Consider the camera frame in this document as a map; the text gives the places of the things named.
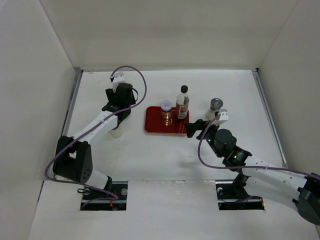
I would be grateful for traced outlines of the soy sauce bottle black cap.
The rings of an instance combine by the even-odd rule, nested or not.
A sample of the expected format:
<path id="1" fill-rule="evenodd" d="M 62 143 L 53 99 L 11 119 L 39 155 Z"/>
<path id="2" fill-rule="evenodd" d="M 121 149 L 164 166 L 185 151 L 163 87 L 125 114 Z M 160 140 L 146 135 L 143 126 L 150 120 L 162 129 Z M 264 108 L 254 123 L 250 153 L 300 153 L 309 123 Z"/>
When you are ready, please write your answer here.
<path id="1" fill-rule="evenodd" d="M 175 117 L 178 120 L 183 120 L 187 117 L 190 98 L 188 95 L 188 86 L 182 85 L 180 88 L 180 93 L 177 95 L 175 104 Z"/>

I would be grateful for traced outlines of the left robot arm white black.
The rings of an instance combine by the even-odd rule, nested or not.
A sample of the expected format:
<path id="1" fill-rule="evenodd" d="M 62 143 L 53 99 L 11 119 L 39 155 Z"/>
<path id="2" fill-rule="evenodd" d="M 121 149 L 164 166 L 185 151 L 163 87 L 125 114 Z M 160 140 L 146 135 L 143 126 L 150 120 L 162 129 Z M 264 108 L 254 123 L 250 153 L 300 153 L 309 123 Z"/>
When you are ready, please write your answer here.
<path id="1" fill-rule="evenodd" d="M 100 199 L 105 200 L 112 195 L 111 177 L 93 167 L 93 146 L 110 131 L 118 129 L 131 114 L 130 107 L 136 103 L 135 91 L 131 84 L 124 82 L 119 83 L 115 90 L 108 88 L 108 103 L 99 115 L 73 136 L 60 137 L 56 147 L 57 158 L 52 167 L 55 175 L 94 187 Z"/>

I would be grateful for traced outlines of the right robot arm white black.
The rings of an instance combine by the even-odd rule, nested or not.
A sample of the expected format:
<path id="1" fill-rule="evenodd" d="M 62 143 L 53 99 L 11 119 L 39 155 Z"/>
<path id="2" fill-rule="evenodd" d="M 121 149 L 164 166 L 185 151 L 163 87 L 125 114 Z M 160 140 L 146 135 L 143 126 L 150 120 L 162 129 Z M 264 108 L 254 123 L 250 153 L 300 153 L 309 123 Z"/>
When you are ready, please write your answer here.
<path id="1" fill-rule="evenodd" d="M 236 172 L 232 192 L 238 198 L 246 195 L 261 197 L 282 204 L 296 211 L 304 220 L 320 224 L 320 176 L 299 170 L 275 167 L 247 150 L 237 146 L 232 133 L 212 121 L 198 119 L 185 123 L 186 135 L 206 141 L 214 154 L 222 158 L 223 170 Z"/>

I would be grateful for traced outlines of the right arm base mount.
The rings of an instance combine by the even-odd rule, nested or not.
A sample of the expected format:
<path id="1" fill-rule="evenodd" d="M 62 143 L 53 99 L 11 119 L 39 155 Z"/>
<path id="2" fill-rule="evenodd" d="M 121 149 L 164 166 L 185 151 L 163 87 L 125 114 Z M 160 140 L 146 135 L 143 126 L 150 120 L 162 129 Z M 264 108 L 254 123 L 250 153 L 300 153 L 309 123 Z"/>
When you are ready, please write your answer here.
<path id="1" fill-rule="evenodd" d="M 248 177 L 238 174 L 234 180 L 215 182 L 220 211 L 265 210 L 262 197 L 249 195 L 244 186 Z"/>

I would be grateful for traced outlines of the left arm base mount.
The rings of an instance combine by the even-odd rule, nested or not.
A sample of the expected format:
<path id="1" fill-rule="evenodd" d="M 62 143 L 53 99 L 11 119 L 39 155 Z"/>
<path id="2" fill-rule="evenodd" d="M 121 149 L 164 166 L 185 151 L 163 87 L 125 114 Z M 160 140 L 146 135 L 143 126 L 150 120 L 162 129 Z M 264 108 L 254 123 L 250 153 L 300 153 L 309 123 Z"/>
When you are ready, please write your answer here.
<path id="1" fill-rule="evenodd" d="M 125 211 L 127 209 L 128 182 L 115 181 L 108 191 L 112 194 L 89 187 L 79 188 L 81 211 Z"/>

